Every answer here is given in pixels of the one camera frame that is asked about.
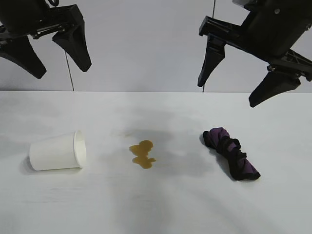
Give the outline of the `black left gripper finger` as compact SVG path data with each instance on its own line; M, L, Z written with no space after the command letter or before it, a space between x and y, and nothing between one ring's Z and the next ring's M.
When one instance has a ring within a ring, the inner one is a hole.
M36 55L27 36L0 42L0 56L7 59L35 78L42 78L46 68Z
M85 39L85 25L76 25L64 32L57 32L52 41L73 59L78 68L87 72L92 65Z

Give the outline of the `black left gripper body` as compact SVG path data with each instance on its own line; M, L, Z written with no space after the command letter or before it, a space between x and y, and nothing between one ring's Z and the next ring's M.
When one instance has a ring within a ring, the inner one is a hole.
M59 0L2 0L0 2L0 39L31 35L34 39L67 32L84 24L76 4L60 6Z

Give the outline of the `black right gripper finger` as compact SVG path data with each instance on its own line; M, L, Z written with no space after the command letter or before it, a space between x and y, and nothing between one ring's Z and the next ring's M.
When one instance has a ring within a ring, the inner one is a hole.
M225 41L214 35L208 35L204 62L197 81L198 87L205 85L213 70L225 58L225 45Z
M250 94L249 105L255 107L276 95L295 90L299 85L300 80L295 74L268 72Z

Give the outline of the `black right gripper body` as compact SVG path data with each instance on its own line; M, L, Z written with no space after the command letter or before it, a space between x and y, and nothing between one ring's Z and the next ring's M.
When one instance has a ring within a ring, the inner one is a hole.
M226 45L270 65L270 72L294 73L312 79L312 62L291 47L312 26L310 0L236 0L249 11L241 25L206 16L199 35L214 35Z

